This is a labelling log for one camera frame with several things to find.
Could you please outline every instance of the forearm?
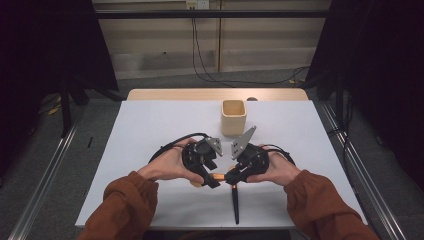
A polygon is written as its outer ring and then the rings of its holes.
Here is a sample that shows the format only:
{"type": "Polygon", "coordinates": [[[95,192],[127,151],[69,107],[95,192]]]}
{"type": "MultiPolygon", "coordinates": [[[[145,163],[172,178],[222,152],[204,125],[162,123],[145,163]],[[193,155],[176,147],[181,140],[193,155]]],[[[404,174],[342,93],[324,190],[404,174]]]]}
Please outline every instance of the forearm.
{"type": "Polygon", "coordinates": [[[157,189],[136,172],[113,181],[79,239],[139,239],[153,219],[157,189]]]}
{"type": "Polygon", "coordinates": [[[290,217],[312,239],[378,239],[327,178],[304,170],[284,190],[290,217]]]}

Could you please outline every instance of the person's left hand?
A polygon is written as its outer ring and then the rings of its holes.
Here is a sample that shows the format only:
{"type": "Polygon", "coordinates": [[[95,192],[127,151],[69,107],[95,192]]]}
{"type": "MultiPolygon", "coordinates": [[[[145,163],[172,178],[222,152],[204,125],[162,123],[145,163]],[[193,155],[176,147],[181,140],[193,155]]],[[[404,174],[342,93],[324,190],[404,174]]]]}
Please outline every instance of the person's left hand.
{"type": "MultiPolygon", "coordinates": [[[[175,145],[184,147],[188,143],[192,142],[196,142],[196,140],[188,138],[175,145]]],[[[184,167],[181,158],[183,148],[181,147],[173,147],[162,153],[149,164],[140,168],[137,173],[150,181],[185,178],[190,181],[203,184],[203,178],[200,175],[195,174],[184,167]]]]}

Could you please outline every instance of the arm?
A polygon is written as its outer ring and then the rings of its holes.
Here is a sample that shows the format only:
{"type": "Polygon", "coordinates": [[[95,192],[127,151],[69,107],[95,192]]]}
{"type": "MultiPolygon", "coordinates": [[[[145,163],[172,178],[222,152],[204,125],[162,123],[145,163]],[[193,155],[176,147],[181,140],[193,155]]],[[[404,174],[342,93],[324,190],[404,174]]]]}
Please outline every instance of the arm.
{"type": "Polygon", "coordinates": [[[269,153],[270,166],[248,182],[271,181],[284,186],[287,211],[296,227],[312,239],[378,239],[357,212],[340,197],[331,181],[300,171],[279,153],[269,153]]]}
{"type": "MultiPolygon", "coordinates": [[[[183,140],[184,146],[194,141],[183,140]]],[[[93,212],[78,239],[140,239],[149,228],[157,205],[156,180],[186,178],[203,184],[203,178],[185,169],[182,148],[174,147],[137,172],[111,182],[103,203],[93,212]]]]}

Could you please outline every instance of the electrical outlet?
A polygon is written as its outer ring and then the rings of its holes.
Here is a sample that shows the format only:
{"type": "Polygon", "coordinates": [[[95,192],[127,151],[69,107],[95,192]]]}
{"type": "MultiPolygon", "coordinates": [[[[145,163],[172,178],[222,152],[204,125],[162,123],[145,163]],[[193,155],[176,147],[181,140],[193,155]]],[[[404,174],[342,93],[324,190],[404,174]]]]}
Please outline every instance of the electrical outlet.
{"type": "Polygon", "coordinates": [[[187,10],[197,9],[197,0],[186,0],[187,10]]]}
{"type": "Polygon", "coordinates": [[[209,9],[209,0],[198,0],[196,9],[208,10],[209,9]]]}

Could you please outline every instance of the carpeted floor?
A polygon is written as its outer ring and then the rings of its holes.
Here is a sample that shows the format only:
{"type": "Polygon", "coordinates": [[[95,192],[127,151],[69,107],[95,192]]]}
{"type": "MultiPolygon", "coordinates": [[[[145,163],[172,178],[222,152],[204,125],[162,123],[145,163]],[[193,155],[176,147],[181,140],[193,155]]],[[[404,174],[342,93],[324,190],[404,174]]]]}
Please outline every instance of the carpeted floor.
{"type": "MultiPolygon", "coordinates": [[[[290,83],[293,70],[252,71],[211,74],[218,81],[235,87],[296,87],[299,83],[290,83]],[[280,82],[263,84],[263,82],[280,82]]],[[[306,71],[296,76],[304,79],[306,71]]],[[[228,87],[222,83],[201,80],[196,75],[171,76],[148,79],[128,79],[118,82],[119,94],[126,96],[134,88],[219,88],[228,87]]],[[[88,91],[91,101],[86,107],[73,106],[73,116],[82,114],[69,149],[61,161],[53,183],[46,190],[42,204],[31,228],[26,233],[28,239],[75,239],[80,229],[74,226],[87,190],[91,185],[97,165],[102,157],[108,137],[118,114],[120,103],[112,102],[103,96],[88,91]]],[[[323,120],[324,127],[331,130],[331,125],[322,111],[322,105],[334,104],[334,99],[319,102],[315,89],[307,90],[308,97],[314,100],[317,111],[323,120]]],[[[59,144],[62,118],[60,110],[48,115],[40,114],[37,126],[27,141],[22,143],[16,153],[15,161],[3,178],[0,189],[0,239],[7,239],[20,218],[23,209],[30,201],[32,193],[42,179],[45,169],[59,144]]],[[[378,187],[380,194],[397,219],[406,239],[423,239],[424,230],[424,193],[400,169],[390,149],[381,145],[376,133],[359,109],[353,108],[353,119],[350,124],[349,139],[358,151],[367,171],[378,187]]],[[[337,136],[329,134],[333,146],[341,162],[343,146],[337,136]]],[[[348,165],[349,175],[365,212],[382,239],[393,239],[387,233],[372,200],[367,196],[364,187],[355,172],[348,165]]],[[[304,239],[296,231],[290,231],[292,239],[304,239]]],[[[172,234],[161,235],[171,239],[172,234]]]]}

